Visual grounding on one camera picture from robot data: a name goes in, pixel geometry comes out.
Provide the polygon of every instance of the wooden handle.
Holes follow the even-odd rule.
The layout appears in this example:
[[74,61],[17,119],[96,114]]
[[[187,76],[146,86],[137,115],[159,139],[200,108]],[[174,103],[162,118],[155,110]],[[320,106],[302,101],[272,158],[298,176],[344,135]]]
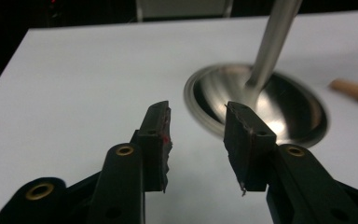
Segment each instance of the wooden handle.
[[349,96],[358,99],[358,83],[338,78],[331,82],[330,87],[336,91],[342,91]]

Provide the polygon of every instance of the white table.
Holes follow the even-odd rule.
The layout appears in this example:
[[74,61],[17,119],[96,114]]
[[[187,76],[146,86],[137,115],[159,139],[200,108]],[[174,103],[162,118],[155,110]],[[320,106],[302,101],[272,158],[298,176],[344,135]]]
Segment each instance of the white table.
[[[187,111],[183,88],[214,63],[252,63],[267,18],[33,29],[0,78],[0,209],[23,184],[67,186],[130,141],[146,109],[169,100],[173,150],[166,194],[146,194],[147,223],[270,223],[265,193],[240,188],[221,139]],[[306,83],[329,114],[311,151],[358,188],[358,102],[330,91],[358,81],[358,12],[298,16],[277,70]]]

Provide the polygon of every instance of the metal bowl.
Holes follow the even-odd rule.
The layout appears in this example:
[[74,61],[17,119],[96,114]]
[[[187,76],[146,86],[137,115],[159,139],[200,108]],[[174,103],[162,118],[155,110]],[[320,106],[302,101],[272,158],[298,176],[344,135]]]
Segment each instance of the metal bowl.
[[[185,101],[194,117],[208,130],[224,136],[226,104],[243,103],[243,87],[251,66],[218,64],[195,73],[186,83]],[[327,131],[327,116],[320,101],[303,85],[273,73],[260,93],[256,114],[277,134],[277,144],[311,147]]]

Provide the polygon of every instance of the ladle handle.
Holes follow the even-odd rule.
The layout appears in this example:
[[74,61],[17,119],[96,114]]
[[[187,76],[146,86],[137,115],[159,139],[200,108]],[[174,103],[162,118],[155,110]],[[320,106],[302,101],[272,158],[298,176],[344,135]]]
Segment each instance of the ladle handle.
[[302,0],[275,0],[251,77],[246,82],[246,86],[252,87],[254,91],[261,92],[269,81],[301,2]]

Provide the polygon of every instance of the screw hole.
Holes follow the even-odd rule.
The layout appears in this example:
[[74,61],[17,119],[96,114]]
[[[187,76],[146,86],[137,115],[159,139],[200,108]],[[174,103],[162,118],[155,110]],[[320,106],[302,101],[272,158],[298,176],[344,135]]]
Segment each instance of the screw hole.
[[105,216],[107,218],[112,218],[112,219],[117,218],[117,217],[121,216],[121,211],[119,208],[111,207],[108,210],[106,210]]
[[54,190],[54,185],[50,183],[41,183],[29,189],[25,194],[25,198],[30,201],[36,201],[45,198],[53,190]]
[[287,149],[287,151],[289,152],[289,154],[291,154],[292,156],[297,156],[297,157],[302,157],[305,155],[304,151],[299,149],[299,148],[295,148],[295,147],[289,147]]
[[128,156],[133,152],[132,147],[120,147],[116,150],[116,154],[119,156]]
[[333,217],[335,217],[338,220],[349,221],[348,215],[345,212],[343,212],[342,210],[333,208],[330,210],[330,213],[331,213],[331,215],[333,215]]

